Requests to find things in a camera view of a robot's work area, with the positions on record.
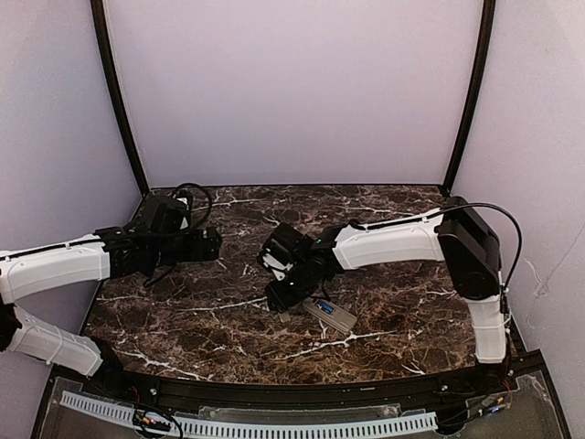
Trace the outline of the grey remote control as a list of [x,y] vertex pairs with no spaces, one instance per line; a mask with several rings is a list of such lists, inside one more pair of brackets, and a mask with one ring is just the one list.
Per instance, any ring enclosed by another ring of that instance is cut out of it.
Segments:
[[[334,312],[332,314],[324,312],[317,304],[319,301],[329,304],[333,307]],[[303,301],[303,308],[328,326],[345,334],[349,334],[357,322],[356,316],[325,299],[309,297]]]

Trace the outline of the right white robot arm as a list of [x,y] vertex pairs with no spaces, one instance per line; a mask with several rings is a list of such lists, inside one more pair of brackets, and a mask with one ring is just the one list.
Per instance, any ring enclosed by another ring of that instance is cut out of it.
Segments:
[[282,223],[264,242],[259,264],[274,276],[265,288],[278,314],[305,301],[338,273],[390,262],[445,262],[455,292],[468,305],[481,364],[507,354],[500,242],[477,213],[477,204],[448,198],[438,208],[403,219],[347,224],[317,237]]

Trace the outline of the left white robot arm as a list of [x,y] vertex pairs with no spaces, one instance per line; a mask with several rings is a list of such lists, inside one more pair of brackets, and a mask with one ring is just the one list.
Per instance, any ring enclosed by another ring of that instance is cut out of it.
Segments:
[[155,196],[124,226],[98,229],[73,241],[1,254],[1,349],[56,364],[93,378],[122,370],[95,337],[75,335],[17,305],[32,294],[69,284],[104,281],[161,266],[219,257],[222,238],[205,221],[192,220],[192,198]]

